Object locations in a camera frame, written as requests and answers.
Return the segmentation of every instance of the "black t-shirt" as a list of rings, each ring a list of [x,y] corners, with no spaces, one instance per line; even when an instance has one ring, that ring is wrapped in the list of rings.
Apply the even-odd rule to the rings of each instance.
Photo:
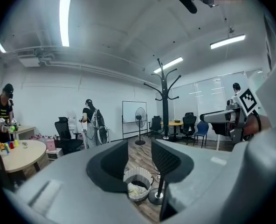
[[[90,123],[90,120],[92,119],[93,111],[89,108],[84,108],[82,113],[87,113],[87,123]]]
[[[4,118],[6,121],[9,119],[9,113],[13,111],[13,107],[8,103],[3,106],[0,100],[0,118]]]

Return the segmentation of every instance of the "air conditioner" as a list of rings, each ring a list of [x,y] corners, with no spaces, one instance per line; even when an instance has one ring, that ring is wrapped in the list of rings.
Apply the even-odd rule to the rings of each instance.
[[[35,50],[18,51],[17,56],[25,67],[39,67],[39,59],[35,56]]]

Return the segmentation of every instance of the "whiteboard frame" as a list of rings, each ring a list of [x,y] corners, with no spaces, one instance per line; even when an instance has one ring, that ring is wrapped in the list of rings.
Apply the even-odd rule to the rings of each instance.
[[[124,139],[124,134],[137,133],[137,132],[139,132],[139,127],[138,127],[138,130],[137,130],[137,131],[124,133],[124,124],[135,123],[135,122],[124,122],[124,102],[145,103],[145,108],[146,108],[146,111],[145,111],[145,113],[146,113],[146,129],[142,129],[142,130],[140,130],[140,132],[146,130],[146,133],[148,133],[147,103],[144,102],[144,101],[127,101],[127,100],[123,100],[123,101],[122,101],[122,116],[121,116],[121,123],[122,123],[122,130],[123,130],[123,139]]]

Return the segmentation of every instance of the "gray pants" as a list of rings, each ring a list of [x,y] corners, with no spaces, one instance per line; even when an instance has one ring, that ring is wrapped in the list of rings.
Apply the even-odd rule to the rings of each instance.
[[[97,129],[93,127],[92,123],[87,123],[86,135],[88,137],[87,144],[89,148],[100,145],[99,139],[97,137]]]

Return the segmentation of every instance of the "round table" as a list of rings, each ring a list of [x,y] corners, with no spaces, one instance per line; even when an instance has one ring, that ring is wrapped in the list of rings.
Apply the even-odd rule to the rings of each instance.
[[[176,123],[174,121],[169,121],[168,122],[168,126],[173,126],[174,128],[174,133],[173,133],[173,142],[176,142],[177,141],[177,138],[176,138],[176,126],[180,126],[180,125],[183,125],[184,122],[179,122],[179,123]]]
[[[36,140],[19,140],[19,146],[11,149],[9,154],[6,150],[1,151],[0,155],[7,173],[21,171],[24,168],[34,165],[36,171],[40,170],[37,161],[46,153],[46,145]]]

